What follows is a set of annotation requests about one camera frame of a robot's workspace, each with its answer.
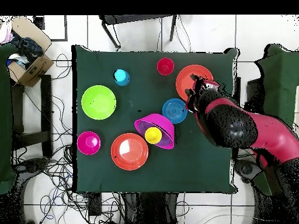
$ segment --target yellow cup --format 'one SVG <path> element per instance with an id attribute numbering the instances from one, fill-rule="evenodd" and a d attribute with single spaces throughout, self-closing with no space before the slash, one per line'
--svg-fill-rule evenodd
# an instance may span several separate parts
<path id="1" fill-rule="evenodd" d="M 145 132 L 145 140 L 150 144 L 157 144 L 162 139 L 162 132 L 157 127 L 149 127 Z"/>

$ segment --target plate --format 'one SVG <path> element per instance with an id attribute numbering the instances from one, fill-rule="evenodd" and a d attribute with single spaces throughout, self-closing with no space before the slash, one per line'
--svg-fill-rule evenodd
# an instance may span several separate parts
<path id="1" fill-rule="evenodd" d="M 192 89 L 194 80 L 191 79 L 190 75 L 195 74 L 197 76 L 201 76 L 205 79 L 213 80 L 213 76 L 211 72 L 201 65 L 189 65 L 183 68 L 178 77 L 176 78 L 176 91 L 178 92 L 179 96 L 184 100 L 187 101 L 188 97 L 185 93 L 185 89 Z"/>
<path id="2" fill-rule="evenodd" d="M 112 161 L 121 169 L 136 170 L 147 161 L 147 157 L 147 143 L 137 134 L 125 133 L 118 136 L 112 143 Z"/>
<path id="3" fill-rule="evenodd" d="M 173 98 L 166 101 L 162 108 L 162 114 L 168 118 L 172 124 L 181 123 L 186 117 L 188 110 L 185 102 L 181 99 Z"/>

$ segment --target red plate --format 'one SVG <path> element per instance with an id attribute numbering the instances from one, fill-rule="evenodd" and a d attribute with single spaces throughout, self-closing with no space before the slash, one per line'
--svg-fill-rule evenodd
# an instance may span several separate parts
<path id="1" fill-rule="evenodd" d="M 118 136 L 111 146 L 112 161 L 124 170 L 141 167 L 148 157 L 148 146 L 144 139 L 134 133 Z"/>
<path id="2" fill-rule="evenodd" d="M 213 80 L 213 76 L 211 72 L 201 65 L 189 65 L 184 67 L 178 77 L 176 78 L 175 86 L 176 91 L 178 91 L 179 96 L 184 100 L 187 101 L 188 97 L 185 93 L 185 89 L 192 89 L 194 80 L 191 79 L 190 75 L 195 74 L 201 76 L 205 79 Z"/>

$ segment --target table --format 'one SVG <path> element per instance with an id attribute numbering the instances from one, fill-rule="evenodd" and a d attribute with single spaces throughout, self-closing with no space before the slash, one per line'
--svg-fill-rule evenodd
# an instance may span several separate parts
<path id="1" fill-rule="evenodd" d="M 100 150 L 92 156 L 77 153 L 74 162 L 73 188 L 77 192 L 210 192 L 234 193 L 230 185 L 231 150 L 213 146 L 201 133 L 193 114 L 175 125 L 176 144 L 171 150 L 149 146 L 145 165 L 135 171 L 117 167 L 110 156 L 112 142 L 119 135 L 132 132 L 134 121 L 151 113 L 162 114 L 163 104 L 179 98 L 175 81 L 178 73 L 191 64 L 208 68 L 222 88 L 232 92 L 232 62 L 237 49 L 225 53 L 200 52 L 91 52 L 72 46 L 73 90 L 77 89 L 77 113 L 74 129 L 77 136 L 84 131 L 96 132 L 101 139 Z M 157 71 L 157 62 L 168 57 L 175 69 L 168 76 Z M 117 86 L 113 79 L 116 69 L 130 74 L 130 83 Z M 105 120 L 93 120 L 82 110 L 84 91 L 93 85 L 109 87 L 116 96 L 116 110 Z"/>

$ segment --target dark green tablecloth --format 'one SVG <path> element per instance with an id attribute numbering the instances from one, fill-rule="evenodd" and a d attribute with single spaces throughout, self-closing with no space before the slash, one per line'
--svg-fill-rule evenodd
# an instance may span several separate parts
<path id="1" fill-rule="evenodd" d="M 94 131 L 101 138 L 100 150 L 95 155 L 77 151 L 77 191 L 235 192 L 230 185 L 231 150 L 209 143 L 191 113 L 175 125 L 175 147 L 164 150 L 148 144 L 148 160 L 135 171 L 118 168 L 111 159 L 110 147 L 119 135 L 138 133 L 135 120 L 151 113 L 162 114 L 162 106 L 168 99 L 179 98 L 175 81 L 185 66 L 199 64 L 208 68 L 214 79 L 232 92 L 232 62 L 236 49 L 226 54 L 91 52 L 75 46 L 72 52 L 73 61 L 77 59 L 77 136 L 84 131 Z M 171 58 L 175 64 L 169 76 L 157 71 L 157 62 L 163 57 Z M 119 68 L 130 74 L 131 81 L 125 87 L 117 86 L 113 80 L 113 72 Z M 93 85 L 107 86 L 116 95 L 116 110 L 105 120 L 93 120 L 82 110 L 82 95 Z"/>
<path id="2" fill-rule="evenodd" d="M 11 167 L 12 151 L 12 97 L 6 61 L 18 49 L 13 44 L 0 45 L 0 195 L 7 193 L 15 179 Z"/>
<path id="3" fill-rule="evenodd" d="M 262 68 L 265 113 L 279 117 L 292 127 L 296 87 L 299 85 L 299 52 L 284 51 L 279 45 L 272 44 L 267 48 L 266 57 L 257 63 Z"/>

